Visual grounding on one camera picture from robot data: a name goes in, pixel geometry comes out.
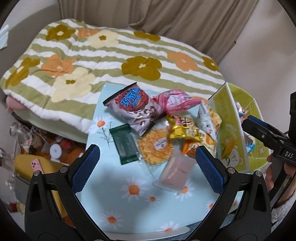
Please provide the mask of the person's right hand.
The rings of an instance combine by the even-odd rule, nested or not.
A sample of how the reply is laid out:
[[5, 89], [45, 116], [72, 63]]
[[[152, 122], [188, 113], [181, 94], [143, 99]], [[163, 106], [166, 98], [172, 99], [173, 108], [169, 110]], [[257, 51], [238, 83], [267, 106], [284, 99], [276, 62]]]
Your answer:
[[[273, 167], [275, 167], [275, 163], [277, 159], [271, 154], [267, 157], [267, 161], [271, 162], [269, 167], [266, 170], [265, 182], [268, 190], [272, 190], [274, 187], [274, 179], [275, 172], [273, 171]], [[284, 162], [284, 170], [285, 173], [292, 178], [291, 183], [286, 186], [285, 192], [280, 196], [277, 201], [276, 207], [279, 207], [286, 203], [295, 193], [295, 165]]]

